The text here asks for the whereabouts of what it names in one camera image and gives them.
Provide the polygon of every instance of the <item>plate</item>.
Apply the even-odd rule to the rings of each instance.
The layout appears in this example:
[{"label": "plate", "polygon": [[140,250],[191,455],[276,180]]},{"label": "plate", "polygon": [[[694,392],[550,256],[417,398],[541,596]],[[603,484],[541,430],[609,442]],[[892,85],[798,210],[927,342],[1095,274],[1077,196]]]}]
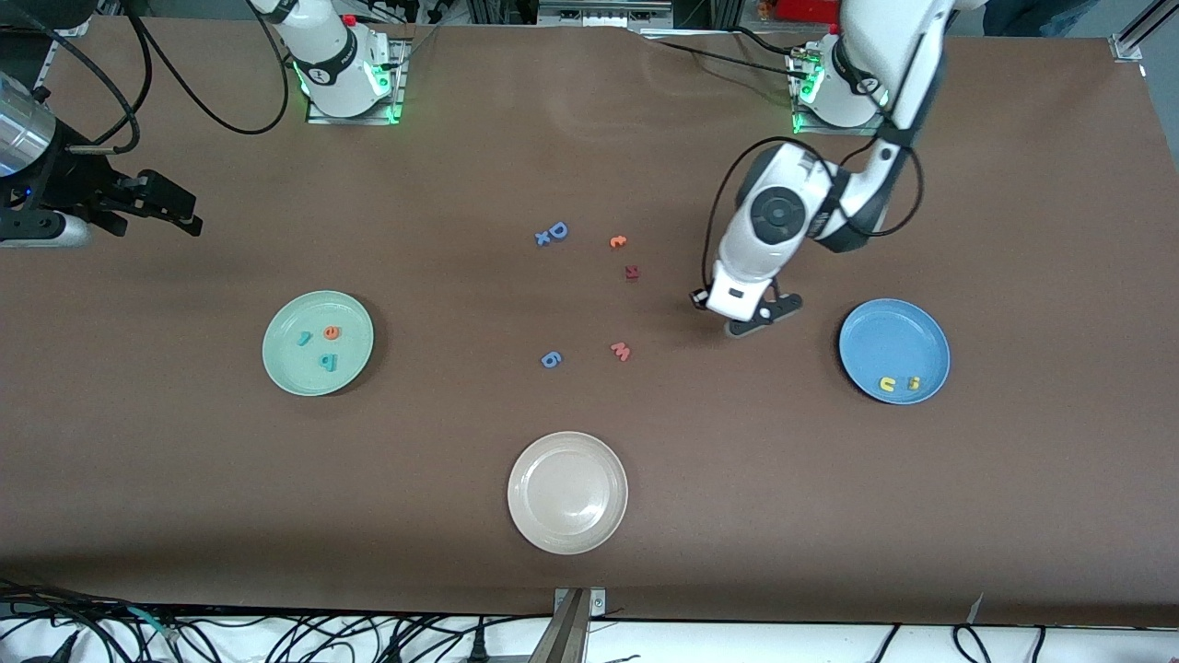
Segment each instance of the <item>plate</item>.
[{"label": "plate", "polygon": [[574,431],[528,446],[508,479],[508,511],[523,538],[546,552],[580,554],[618,530],[626,472],[605,442]]},{"label": "plate", "polygon": [[839,359],[857,387],[893,405],[933,396],[950,374],[946,333],[928,313],[901,300],[856,307],[839,332]]},{"label": "plate", "polygon": [[266,374],[297,396],[322,396],[343,388],[360,375],[371,354],[373,319],[354,297],[335,290],[295,297],[275,315],[262,339]]}]

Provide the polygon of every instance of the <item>white floor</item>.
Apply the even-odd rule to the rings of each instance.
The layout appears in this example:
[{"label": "white floor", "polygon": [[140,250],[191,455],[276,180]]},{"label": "white floor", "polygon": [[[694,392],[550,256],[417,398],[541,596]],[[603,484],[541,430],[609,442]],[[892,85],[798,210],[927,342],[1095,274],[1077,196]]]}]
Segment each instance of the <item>white floor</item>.
[{"label": "white floor", "polygon": [[[222,619],[226,624],[248,619]],[[353,618],[325,624],[328,631],[343,630]],[[462,630],[474,625],[470,617],[455,617],[440,626]],[[0,622],[0,632],[19,621]],[[112,635],[126,648],[133,658],[138,654],[130,632],[120,625],[104,623]],[[323,643],[323,637],[312,635],[298,643],[286,656],[266,661],[266,654],[291,628],[289,621],[271,619],[261,624],[226,629],[202,624],[205,635],[215,643],[224,663],[285,663],[305,658]],[[492,626],[487,630],[487,649],[495,655],[527,655],[540,639],[546,619],[527,619]],[[383,625],[384,642],[394,624]],[[143,626],[152,634],[151,628]],[[38,622],[0,639],[0,661],[19,663],[33,656],[50,656],[72,632],[73,626],[51,626]],[[739,663],[739,662],[791,662],[791,663],[865,663],[874,661],[888,625],[839,625],[839,624],[714,624],[714,623],[657,623],[657,622],[595,622],[591,624],[587,663],[618,663],[638,656],[639,663]],[[1038,632],[1033,628],[979,628],[990,659],[995,663],[1023,663],[1030,655]],[[903,626],[888,649],[888,663],[968,663],[954,648],[949,626]],[[428,650],[446,637],[427,634],[415,639],[403,652],[404,663],[433,663],[446,646]],[[348,638],[355,650],[355,659],[367,663],[377,649],[374,634],[361,634]],[[964,638],[966,650],[971,657],[982,656]],[[470,652],[472,636],[450,650],[441,662],[459,663]],[[171,654],[162,638],[150,644],[151,659],[172,662]],[[197,652],[179,641],[179,654],[187,663],[203,661]],[[1179,657],[1179,632],[1142,631],[1126,629],[1049,629],[1040,654],[1040,663],[1173,663]],[[83,631],[70,663],[108,663],[107,652],[100,641],[88,631]],[[316,655],[309,663],[353,663],[353,652],[336,646]]]}]

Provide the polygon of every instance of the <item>metal cylinder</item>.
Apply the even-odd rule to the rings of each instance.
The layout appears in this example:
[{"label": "metal cylinder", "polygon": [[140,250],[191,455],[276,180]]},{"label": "metal cylinder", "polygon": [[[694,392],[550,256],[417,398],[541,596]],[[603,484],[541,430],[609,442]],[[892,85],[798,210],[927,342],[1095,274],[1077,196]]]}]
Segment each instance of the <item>metal cylinder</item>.
[{"label": "metal cylinder", "polygon": [[0,177],[35,162],[57,129],[57,119],[24,85],[0,72]]}]

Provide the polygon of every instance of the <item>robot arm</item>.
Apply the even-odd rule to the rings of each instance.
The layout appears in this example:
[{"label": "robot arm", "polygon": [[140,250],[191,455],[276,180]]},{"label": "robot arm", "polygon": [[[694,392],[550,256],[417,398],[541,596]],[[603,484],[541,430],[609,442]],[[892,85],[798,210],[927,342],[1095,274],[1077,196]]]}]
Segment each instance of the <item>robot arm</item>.
[{"label": "robot arm", "polygon": [[331,0],[250,0],[290,50],[303,92],[336,118],[364,113],[393,92],[389,38],[336,14]]},{"label": "robot arm", "polygon": [[0,72],[0,248],[84,247],[91,225],[121,237],[124,214],[200,235],[196,197],[163,175],[127,177]]},{"label": "robot arm", "polygon": [[[862,172],[851,173],[793,143],[757,157],[720,239],[711,288],[696,297],[733,321],[751,323],[731,323],[730,333],[747,333],[797,309],[775,306],[764,295],[805,237],[844,252],[880,231],[940,84],[942,35],[954,6],[954,0],[844,0],[841,37],[821,44],[822,61],[829,65],[824,70],[834,73],[803,103],[821,117],[858,122],[880,109],[884,120]],[[867,107],[867,116],[857,105]]]}]

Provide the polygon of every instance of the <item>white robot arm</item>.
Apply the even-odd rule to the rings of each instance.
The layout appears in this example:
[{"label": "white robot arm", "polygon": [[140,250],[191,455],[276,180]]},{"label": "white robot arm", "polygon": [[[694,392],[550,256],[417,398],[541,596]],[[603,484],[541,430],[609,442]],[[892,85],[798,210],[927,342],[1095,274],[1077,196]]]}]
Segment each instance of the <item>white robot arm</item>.
[{"label": "white robot arm", "polygon": [[[979,0],[959,0],[977,7]],[[796,143],[760,153],[738,193],[720,239],[711,287],[697,306],[731,319],[740,336],[802,306],[766,301],[766,289],[811,237],[843,252],[880,232],[893,186],[941,79],[942,35],[955,0],[843,0],[842,33],[821,41],[824,77],[804,96],[834,125],[857,125],[880,110],[883,123],[863,172],[850,173]]]},{"label": "white robot arm", "polygon": [[381,67],[389,38],[355,21],[344,24],[331,0],[250,0],[295,59],[303,91],[324,114],[350,118],[393,92]]}]

